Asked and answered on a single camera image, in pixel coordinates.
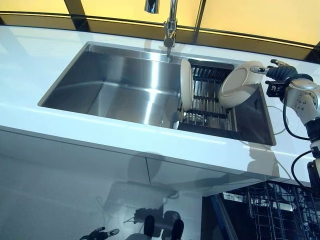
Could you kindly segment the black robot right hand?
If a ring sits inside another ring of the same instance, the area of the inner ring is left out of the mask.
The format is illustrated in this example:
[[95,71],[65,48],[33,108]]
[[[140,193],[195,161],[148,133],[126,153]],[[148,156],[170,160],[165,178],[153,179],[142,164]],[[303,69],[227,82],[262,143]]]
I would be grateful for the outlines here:
[[285,82],[290,77],[298,74],[297,69],[281,60],[271,59],[270,62],[276,66],[258,66],[253,65],[249,69],[256,74],[266,75],[268,78],[275,80],[276,82]]

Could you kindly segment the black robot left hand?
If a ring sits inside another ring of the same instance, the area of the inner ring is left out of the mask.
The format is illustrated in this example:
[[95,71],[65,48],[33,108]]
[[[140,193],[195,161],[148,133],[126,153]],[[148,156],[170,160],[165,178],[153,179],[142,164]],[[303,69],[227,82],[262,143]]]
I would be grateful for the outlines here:
[[106,240],[107,238],[113,237],[120,232],[118,228],[112,229],[110,231],[105,231],[105,229],[105,227],[98,227],[89,235],[82,236],[80,240]]

